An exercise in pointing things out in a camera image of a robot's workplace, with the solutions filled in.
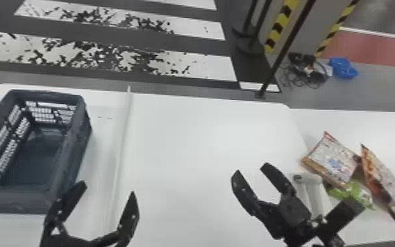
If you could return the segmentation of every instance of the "food package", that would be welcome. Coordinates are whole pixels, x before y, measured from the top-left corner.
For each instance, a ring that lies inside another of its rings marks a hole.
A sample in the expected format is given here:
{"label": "food package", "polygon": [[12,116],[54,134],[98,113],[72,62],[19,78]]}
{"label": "food package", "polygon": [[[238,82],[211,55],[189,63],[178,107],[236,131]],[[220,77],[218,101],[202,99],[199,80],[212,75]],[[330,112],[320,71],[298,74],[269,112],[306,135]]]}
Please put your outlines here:
{"label": "food package", "polygon": [[331,187],[328,188],[327,193],[340,200],[351,196],[366,208],[375,210],[371,192],[364,185],[355,179],[351,179],[347,184],[349,185],[349,189],[344,190]]}
{"label": "food package", "polygon": [[316,147],[302,159],[313,172],[325,181],[340,189],[349,189],[347,185],[358,167],[360,157],[343,146],[331,134],[324,132]]}
{"label": "food package", "polygon": [[362,162],[364,179],[371,190],[388,210],[395,213],[395,176],[394,174],[370,151],[362,145]]}

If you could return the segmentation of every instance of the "tangled wires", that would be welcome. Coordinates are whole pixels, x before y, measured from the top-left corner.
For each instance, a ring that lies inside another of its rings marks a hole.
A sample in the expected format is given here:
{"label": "tangled wires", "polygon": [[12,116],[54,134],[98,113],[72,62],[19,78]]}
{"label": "tangled wires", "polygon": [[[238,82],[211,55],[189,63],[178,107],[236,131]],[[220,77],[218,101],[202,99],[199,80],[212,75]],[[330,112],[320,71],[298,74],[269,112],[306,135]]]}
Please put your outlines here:
{"label": "tangled wires", "polygon": [[[312,88],[318,89],[327,80],[327,71],[325,66],[320,62],[315,61],[314,64],[318,66],[307,66],[305,64],[293,64],[288,62],[285,66],[281,66],[281,75],[279,77],[279,82],[284,87],[293,88],[303,87],[304,85]],[[305,71],[307,68],[312,70],[309,74]]]}

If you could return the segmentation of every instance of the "green package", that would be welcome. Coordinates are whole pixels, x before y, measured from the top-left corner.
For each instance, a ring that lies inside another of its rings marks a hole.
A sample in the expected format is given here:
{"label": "green package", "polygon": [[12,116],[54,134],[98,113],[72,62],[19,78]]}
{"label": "green package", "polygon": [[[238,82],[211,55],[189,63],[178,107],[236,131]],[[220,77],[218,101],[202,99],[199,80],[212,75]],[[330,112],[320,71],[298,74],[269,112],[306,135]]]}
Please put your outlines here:
{"label": "green package", "polygon": [[346,190],[332,188],[328,189],[327,193],[340,200],[345,199],[348,196],[352,196],[355,200],[357,200],[366,208],[375,210],[375,208],[373,207],[372,195],[367,189],[364,188],[363,185],[361,185],[354,179],[351,179],[349,182],[347,182],[347,184],[349,185],[349,188]]}

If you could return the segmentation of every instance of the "black cable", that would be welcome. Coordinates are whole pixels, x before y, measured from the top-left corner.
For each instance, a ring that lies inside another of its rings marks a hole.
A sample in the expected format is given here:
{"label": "black cable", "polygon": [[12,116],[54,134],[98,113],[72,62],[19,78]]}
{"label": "black cable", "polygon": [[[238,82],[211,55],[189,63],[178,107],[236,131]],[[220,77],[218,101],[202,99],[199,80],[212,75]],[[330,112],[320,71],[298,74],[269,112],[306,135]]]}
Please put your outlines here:
{"label": "black cable", "polygon": [[280,66],[282,69],[282,74],[279,77],[279,82],[284,87],[293,88],[292,85],[296,87],[303,87],[304,85],[312,88],[318,89],[321,87],[327,80],[327,70],[323,64],[315,61],[316,64],[322,68],[324,73],[321,73],[318,69],[313,68],[313,71],[322,76],[322,78],[313,78],[312,76],[308,77],[305,72],[303,72],[303,68],[298,67],[297,65],[287,63],[285,66]]}

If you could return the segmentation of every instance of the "red floor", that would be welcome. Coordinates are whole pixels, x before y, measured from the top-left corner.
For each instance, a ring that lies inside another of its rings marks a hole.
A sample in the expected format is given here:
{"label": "red floor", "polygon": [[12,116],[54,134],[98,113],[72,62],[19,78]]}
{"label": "red floor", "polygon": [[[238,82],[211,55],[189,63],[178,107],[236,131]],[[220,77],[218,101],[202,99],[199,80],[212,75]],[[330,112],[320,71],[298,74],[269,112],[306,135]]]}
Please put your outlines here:
{"label": "red floor", "polygon": [[322,54],[322,58],[330,57],[395,66],[395,38],[340,31]]}

